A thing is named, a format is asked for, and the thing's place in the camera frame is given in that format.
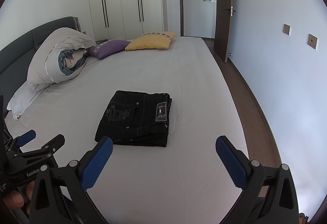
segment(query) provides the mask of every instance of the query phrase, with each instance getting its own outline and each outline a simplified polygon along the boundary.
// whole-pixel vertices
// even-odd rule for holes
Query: yellow pillow
[[[145,33],[128,44],[125,50],[168,49],[175,36],[175,32],[167,31]]]

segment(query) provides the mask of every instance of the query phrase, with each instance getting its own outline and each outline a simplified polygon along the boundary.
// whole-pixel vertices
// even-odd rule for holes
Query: hand
[[[30,182],[26,188],[25,188],[25,194],[29,200],[32,199],[32,194],[33,194],[33,188],[34,188],[34,182]],[[17,208],[21,208],[24,205],[24,199],[22,195],[17,192],[17,191],[12,191],[10,192],[4,199],[4,203],[8,207],[8,209],[13,210]],[[26,207],[26,212],[29,214],[29,206],[30,204],[27,205]]]

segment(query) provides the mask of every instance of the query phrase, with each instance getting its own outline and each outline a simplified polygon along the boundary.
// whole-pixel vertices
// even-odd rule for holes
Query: wooden floor
[[[281,159],[274,137],[251,90],[233,63],[229,59],[224,63],[214,52],[214,40],[203,40],[220,67],[234,100],[243,126],[249,159],[258,160],[264,166],[279,167]]]

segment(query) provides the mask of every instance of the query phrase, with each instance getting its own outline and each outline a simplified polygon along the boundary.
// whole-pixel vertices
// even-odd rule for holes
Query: mattress
[[[23,151],[63,134],[66,143],[55,158],[66,166],[96,145],[95,132],[116,90],[167,92],[173,101],[166,148],[114,145],[88,190],[103,216],[114,224],[219,223],[241,190],[215,141],[226,135],[245,155],[247,149],[227,84],[200,38],[176,37],[167,50],[91,57],[78,77],[48,87],[19,120],[9,113],[6,124],[13,137],[36,131]]]

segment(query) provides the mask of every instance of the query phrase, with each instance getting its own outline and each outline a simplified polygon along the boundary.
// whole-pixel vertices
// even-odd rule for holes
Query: brown wooden door
[[[233,11],[233,0],[217,0],[214,50],[224,62],[229,54]]]

